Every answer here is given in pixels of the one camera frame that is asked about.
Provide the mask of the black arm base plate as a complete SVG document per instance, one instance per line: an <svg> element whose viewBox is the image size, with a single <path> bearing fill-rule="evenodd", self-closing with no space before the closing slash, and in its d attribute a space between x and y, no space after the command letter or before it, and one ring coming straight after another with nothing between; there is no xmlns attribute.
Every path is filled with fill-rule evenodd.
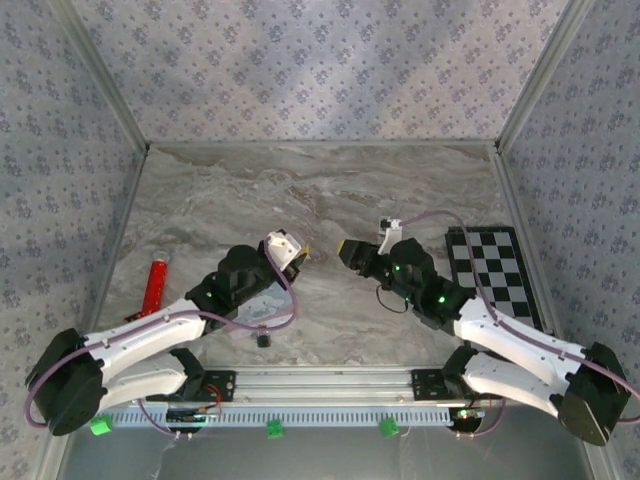
<svg viewBox="0 0 640 480"><path fill-rule="evenodd" d="M201 403L229 403L234 400L237 372L234 370L206 370L192 397Z"/></svg>
<svg viewBox="0 0 640 480"><path fill-rule="evenodd" d="M441 369L414 369L411 388L415 401L450 400L454 396L447 388Z"/></svg>

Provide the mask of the black and grey checkerboard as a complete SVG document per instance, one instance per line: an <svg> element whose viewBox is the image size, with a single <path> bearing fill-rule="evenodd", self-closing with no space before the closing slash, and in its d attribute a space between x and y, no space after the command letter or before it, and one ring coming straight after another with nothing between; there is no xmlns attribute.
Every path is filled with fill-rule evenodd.
<svg viewBox="0 0 640 480"><path fill-rule="evenodd" d="M543 331L515 229L491 226L467 231L471 250L461 228L451 227L445 234L452 279L471 291L476 287L472 273L476 270L496 310Z"/></svg>

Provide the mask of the aluminium corner post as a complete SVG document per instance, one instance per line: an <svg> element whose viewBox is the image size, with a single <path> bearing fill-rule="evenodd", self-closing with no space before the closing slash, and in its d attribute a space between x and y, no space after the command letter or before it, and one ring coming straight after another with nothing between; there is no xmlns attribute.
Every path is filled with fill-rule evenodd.
<svg viewBox="0 0 640 480"><path fill-rule="evenodd" d="M567 0L563 12L496 139L495 146L499 154L506 154L512 148L595 3L596 0Z"/></svg>
<svg viewBox="0 0 640 480"><path fill-rule="evenodd" d="M148 142L72 0L47 2L129 142L145 156Z"/></svg>

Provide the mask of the grey metal sheet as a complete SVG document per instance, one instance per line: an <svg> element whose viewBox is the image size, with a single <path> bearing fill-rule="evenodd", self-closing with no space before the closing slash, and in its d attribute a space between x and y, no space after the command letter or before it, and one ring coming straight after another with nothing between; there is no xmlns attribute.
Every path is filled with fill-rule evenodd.
<svg viewBox="0 0 640 480"><path fill-rule="evenodd" d="M522 438L506 425L480 439L418 428L384 437L375 428L221 431L172 441L152 429L72 440L56 480L594 480L581 445L541 422Z"/></svg>

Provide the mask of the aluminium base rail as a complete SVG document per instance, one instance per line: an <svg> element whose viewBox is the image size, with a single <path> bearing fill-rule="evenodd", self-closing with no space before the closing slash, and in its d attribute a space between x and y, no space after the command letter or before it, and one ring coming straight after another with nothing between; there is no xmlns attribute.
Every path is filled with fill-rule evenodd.
<svg viewBox="0 0 640 480"><path fill-rule="evenodd" d="M236 366L211 370L237 372L236 404L265 405L408 405L415 401L411 366Z"/></svg>

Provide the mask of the aluminium side rail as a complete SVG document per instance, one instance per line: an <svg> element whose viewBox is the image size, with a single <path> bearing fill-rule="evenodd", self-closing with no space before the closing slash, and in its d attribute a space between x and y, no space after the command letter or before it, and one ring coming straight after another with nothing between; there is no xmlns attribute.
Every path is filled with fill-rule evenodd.
<svg viewBox="0 0 640 480"><path fill-rule="evenodd" d="M122 199L116 203L112 216L113 226L105 240L105 252L108 254L100 270L98 279L100 282L89 295L88 303L82 318L78 321L81 332L93 330L99 320L101 311L107 298L107 293L114 269L118 260L118 255L126 232L127 223L131 214L136 191L143 172L149 151L149 145L144 144L141 150L133 155L132 166L124 182L122 189Z"/></svg>
<svg viewBox="0 0 640 480"><path fill-rule="evenodd" d="M538 307L542 329L545 333L560 336L561 328L559 327L556 311L550 296L549 285L544 276L538 251L529 229L524 207L515 188L509 165L495 145L491 144L489 146L489 154L496 171L506 210L518 237L532 293Z"/></svg>

